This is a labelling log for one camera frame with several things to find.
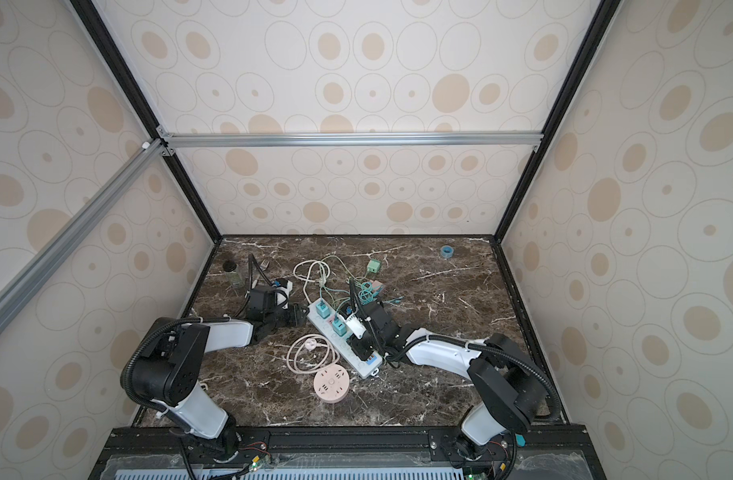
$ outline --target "cable tie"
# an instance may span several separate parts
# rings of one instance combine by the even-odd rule
[[[162,406],[164,408],[166,408],[166,409],[163,412],[156,412],[156,418],[161,418],[162,416],[165,416],[171,410],[171,408],[169,407],[169,405],[162,405]]]

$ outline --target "small glass jar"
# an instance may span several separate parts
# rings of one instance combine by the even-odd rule
[[[223,274],[228,282],[236,289],[241,291],[244,289],[244,275],[238,270],[238,265],[233,260],[226,260],[223,263]]]

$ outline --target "wall panel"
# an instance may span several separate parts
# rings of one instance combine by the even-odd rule
[[[144,138],[61,3],[0,0],[0,291]]]
[[[136,407],[124,364],[179,316],[211,246],[155,161],[0,335],[0,479],[87,478]]]
[[[733,1],[621,10],[503,243],[610,478],[733,478]]]
[[[491,234],[532,147],[180,153],[223,234]]]
[[[176,133],[540,130],[597,2],[96,2]]]

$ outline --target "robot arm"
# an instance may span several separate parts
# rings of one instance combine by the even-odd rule
[[[509,430],[529,430],[542,400],[548,395],[552,415],[556,412],[555,388],[534,363],[501,333],[486,340],[459,340],[436,335],[424,328],[399,327],[380,302],[362,305],[350,284],[352,318],[365,326],[361,338],[351,336],[352,350],[364,356],[374,350],[387,362],[403,361],[435,366],[469,379],[481,396],[459,424],[455,449],[464,458],[477,458],[487,442]],[[500,370],[507,369],[505,375]]]
[[[236,421],[200,387],[201,361],[205,352],[250,345],[279,326],[301,325],[307,309],[283,308],[291,284],[284,295],[276,290],[250,290],[249,321],[158,319],[122,372],[124,390],[194,436],[216,461],[230,461],[240,441]],[[473,383],[482,401],[467,412],[449,446],[464,458],[482,455],[489,440],[506,430],[527,432],[546,392],[549,405],[555,405],[557,394],[549,380],[500,333],[485,340],[453,339],[424,328],[399,327],[380,302],[363,306],[355,299],[352,304],[356,312],[349,320],[360,322],[364,331],[361,337],[350,336],[348,344],[362,360],[376,350],[387,362],[435,366]]]
[[[160,318],[132,354],[122,372],[122,387],[129,398],[158,411],[212,452],[218,462],[237,454],[240,441],[236,421],[217,406],[198,380],[206,352],[255,344],[284,326],[300,326],[307,308],[289,303],[292,283],[271,281],[262,270],[266,285],[252,283],[256,260],[249,257],[246,285],[246,320]]]

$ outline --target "power strip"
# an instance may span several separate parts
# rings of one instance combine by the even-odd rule
[[[329,316],[327,318],[321,318],[321,315],[319,315],[319,312],[316,310],[316,305],[320,304],[321,302],[324,302],[329,309]],[[340,352],[342,358],[350,363],[350,366],[352,366],[358,372],[362,379],[366,379],[367,377],[376,374],[377,369],[379,369],[380,366],[383,364],[383,358],[380,356],[379,353],[372,352],[372,356],[364,362],[359,357],[357,357],[355,353],[353,353],[353,351],[350,349],[350,346],[346,342],[348,337],[353,334],[350,327],[347,327],[346,325],[347,331],[344,336],[339,336],[334,331],[332,322],[336,318],[340,318],[340,321],[342,321],[342,323],[345,323],[345,320],[342,318],[342,315],[337,315],[332,305],[327,303],[326,300],[324,300],[323,298],[320,298],[319,300],[311,303],[308,308],[310,310],[310,313],[308,313],[308,320],[310,320],[310,322],[314,324],[319,332],[321,332],[321,335],[324,335],[326,339],[329,340],[330,343],[332,343],[332,346],[334,346],[335,350]]]

